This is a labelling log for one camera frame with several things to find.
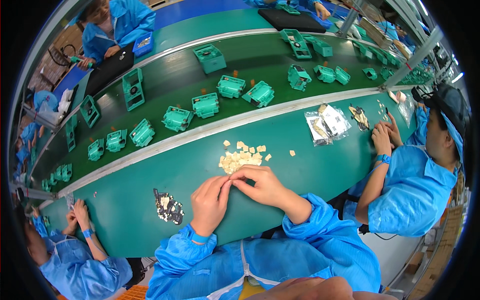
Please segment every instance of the metal pole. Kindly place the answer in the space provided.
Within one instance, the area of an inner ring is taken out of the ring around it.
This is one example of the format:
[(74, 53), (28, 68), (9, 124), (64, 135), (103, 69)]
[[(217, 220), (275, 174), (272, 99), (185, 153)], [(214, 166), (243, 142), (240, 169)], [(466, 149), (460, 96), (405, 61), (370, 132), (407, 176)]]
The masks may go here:
[(395, 74), (390, 76), (382, 85), (378, 87), (381, 92), (386, 91), (387, 89), (391, 88), (392, 86), (396, 85), (400, 82), (410, 71), (415, 68), (429, 53), (430, 51), (437, 45), (437, 42), (444, 36), (440, 28), (437, 26), (432, 31), (430, 37), (425, 41), (423, 46), (419, 48), (415, 54), (400, 68), (398, 69)]
[[(360, 7), (362, 4), (363, 4), (363, 0), (357, 0), (356, 2), (354, 2), (354, 5), (356, 5), (357, 7)], [(340, 28), (340, 30), (335, 32), (335, 34), (340, 37), (347, 37), (348, 30), (350, 29), (350, 27), (352, 27), (353, 22), (355, 21), (356, 18), (358, 18), (358, 16), (359, 16), (358, 9), (352, 6), (350, 11), (348, 12), (347, 18), (343, 22), (342, 28)]]

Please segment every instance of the electronic component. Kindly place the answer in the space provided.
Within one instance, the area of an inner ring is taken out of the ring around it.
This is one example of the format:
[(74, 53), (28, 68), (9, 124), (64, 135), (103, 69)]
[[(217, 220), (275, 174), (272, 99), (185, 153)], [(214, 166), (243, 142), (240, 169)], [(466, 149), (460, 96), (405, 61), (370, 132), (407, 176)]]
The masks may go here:
[(100, 112), (96, 108), (95, 101), (90, 95), (87, 95), (80, 104), (80, 112), (82, 113), (85, 122), (87, 122), (88, 128), (92, 128), (96, 120), (100, 118)]
[(369, 78), (369, 79), (372, 79), (372, 80), (375, 80), (377, 79), (377, 72), (375, 72), (375, 70), (373, 68), (365, 68), (362, 70), (365, 75)]
[(162, 123), (170, 130), (185, 131), (193, 118), (193, 112), (169, 106), (163, 116)]
[(222, 52), (212, 44), (203, 45), (193, 49), (195, 56), (198, 58), (205, 74), (223, 69), (227, 67)]
[(305, 86), (307, 83), (312, 82), (312, 79), (301, 66), (290, 65), (288, 69), (288, 82), (290, 82), (290, 86), (293, 89), (305, 92)]
[(298, 59), (311, 59), (312, 55), (305, 40), (296, 29), (283, 29), (280, 31), (283, 40), (290, 44), (293, 54)]
[(218, 113), (219, 106), (216, 93), (192, 98), (193, 113), (202, 119), (212, 117)]
[(264, 81), (260, 81), (242, 96), (243, 99), (252, 103), (258, 108), (267, 106), (274, 97), (274, 91), (271, 86)]
[(318, 54), (322, 55), (323, 57), (333, 56), (332, 46), (330, 46), (328, 43), (312, 35), (302, 34), (301, 36), (307, 43), (311, 43), (313, 45), (313, 50), (315, 50), (315, 52)]
[(245, 80), (223, 75), (216, 87), (223, 97), (238, 98), (245, 88)]
[(143, 80), (144, 77), (142, 75), (142, 69), (140, 68), (136, 68), (122, 77), (121, 85), (123, 95), (125, 96), (127, 111), (131, 111), (145, 103), (145, 96), (142, 89)]
[(335, 79), (341, 84), (346, 85), (350, 81), (350, 74), (337, 66), (335, 68)]
[(335, 71), (333, 71), (333, 69), (316, 66), (313, 71), (315, 75), (317, 75), (317, 78), (325, 83), (330, 84), (335, 81)]
[(98, 139), (88, 146), (88, 159), (91, 161), (97, 161), (103, 155), (104, 152), (104, 139)]
[(77, 115), (73, 115), (65, 123), (65, 133), (67, 135), (68, 152), (72, 151), (76, 146), (76, 144), (75, 144), (75, 133), (73, 132), (76, 127), (77, 127)]
[(143, 119), (137, 127), (130, 132), (130, 138), (135, 146), (145, 147), (153, 139), (154, 134), (155, 131), (153, 130), (152, 124), (147, 121), (147, 119)]
[(127, 130), (117, 130), (107, 134), (107, 150), (110, 152), (118, 152), (127, 143)]

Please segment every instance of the green conveyor belt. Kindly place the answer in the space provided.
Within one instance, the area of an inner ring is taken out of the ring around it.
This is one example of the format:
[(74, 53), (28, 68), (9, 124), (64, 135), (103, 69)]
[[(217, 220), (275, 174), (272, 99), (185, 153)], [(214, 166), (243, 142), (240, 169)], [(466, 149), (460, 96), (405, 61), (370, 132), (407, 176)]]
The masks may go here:
[[(72, 163), (73, 176), (69, 182), (71, 183), (138, 149), (128, 139), (125, 148), (120, 152), (105, 151), (105, 154), (97, 162), (89, 161), (87, 147), (91, 144), (90, 139), (105, 138), (108, 133), (112, 132), (112, 127), (116, 130), (128, 129), (130, 132), (135, 124), (146, 118), (156, 131), (151, 144), (175, 135), (175, 132), (167, 130), (161, 123), (167, 107), (179, 104), (182, 108), (192, 109), (192, 97), (200, 95), (202, 88), (205, 88), (208, 93), (216, 92), (216, 83), (220, 76), (232, 74), (233, 70), (238, 70), (239, 78), (247, 81), (246, 90), (250, 88), (250, 79), (254, 79), (255, 82), (263, 80), (272, 86), (275, 90), (275, 98), (270, 105), (314, 95), (374, 87), (383, 82), (381, 76), (372, 81), (363, 74), (361, 70), (366, 67), (372, 67), (380, 72), (382, 65), (378, 60), (362, 57), (349, 40), (334, 36), (319, 36), (319, 38), (332, 46), (334, 51), (332, 57), (324, 58), (310, 48), (313, 55), (311, 60), (297, 60), (293, 56), (290, 46), (281, 39), (280, 34), (272, 33), (235, 37), (215, 42), (215, 46), (225, 56), (227, 68), (208, 75), (202, 71), (191, 49), (176, 52), (145, 65), (142, 67), (142, 71), (146, 103), (127, 112), (121, 81), (106, 89), (104, 95), (96, 97), (102, 117), (93, 128), (89, 129), (80, 112), (77, 113), (80, 121), (75, 130), (77, 146), (70, 153), (67, 150), (65, 129), (61, 129), (39, 159), (32, 174), (33, 187), (40, 189), (41, 180), (49, 176), (59, 165)], [(350, 82), (347, 85), (341, 85), (336, 81), (325, 84), (317, 80), (313, 68), (316, 65), (323, 65), (325, 61), (331, 68), (335, 68), (337, 65), (347, 68), (347, 72), (351, 75)], [(287, 70), (293, 63), (303, 66), (313, 79), (307, 85), (305, 92), (293, 90), (288, 84)], [(257, 109), (243, 99), (228, 99), (220, 96), (219, 100), (219, 113), (204, 120), (195, 117), (189, 129)], [(52, 188), (52, 191), (59, 191), (69, 183), (59, 182)]]

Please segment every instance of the black foam pad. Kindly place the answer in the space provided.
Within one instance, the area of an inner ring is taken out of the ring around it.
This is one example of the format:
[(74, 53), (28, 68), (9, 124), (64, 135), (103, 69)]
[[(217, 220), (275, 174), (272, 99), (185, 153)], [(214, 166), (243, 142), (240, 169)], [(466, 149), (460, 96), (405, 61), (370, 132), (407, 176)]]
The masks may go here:
[(307, 12), (300, 12), (300, 15), (293, 15), (284, 10), (259, 9), (258, 14), (264, 17), (264, 19), (278, 31), (283, 29), (297, 29), (303, 32), (326, 32), (326, 29)]
[(85, 95), (95, 96), (109, 83), (117, 77), (127, 72), (133, 66), (133, 43), (120, 49), (114, 56), (104, 60), (98, 67), (90, 73), (88, 78)]

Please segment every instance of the plastic bag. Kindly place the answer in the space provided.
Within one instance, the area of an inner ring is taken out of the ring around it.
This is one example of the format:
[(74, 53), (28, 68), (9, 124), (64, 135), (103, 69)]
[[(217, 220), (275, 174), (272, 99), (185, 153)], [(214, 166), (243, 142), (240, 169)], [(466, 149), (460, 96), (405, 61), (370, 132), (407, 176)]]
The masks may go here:
[(46, 101), (42, 102), (42, 105), (40, 106), (40, 109), (38, 111), (38, 114), (48, 120), (49, 122), (53, 124), (58, 124), (59, 121), (61, 120), (62, 113), (61, 112), (55, 112), (53, 111), (49, 106)]
[(406, 94), (405, 102), (400, 102), (398, 104), (398, 110), (402, 115), (407, 127), (410, 128), (410, 121), (412, 119), (413, 112), (415, 111), (415, 105), (413, 103), (413, 98), (410, 94)]
[(348, 130), (352, 125), (345, 118), (341, 109), (322, 104), (317, 111), (322, 116), (324, 127), (333, 140), (338, 141), (348, 136)]
[(327, 129), (322, 123), (322, 117), (317, 111), (306, 111), (304, 113), (308, 127), (310, 128), (310, 134), (312, 135), (313, 145), (329, 145), (332, 138), (328, 135)]

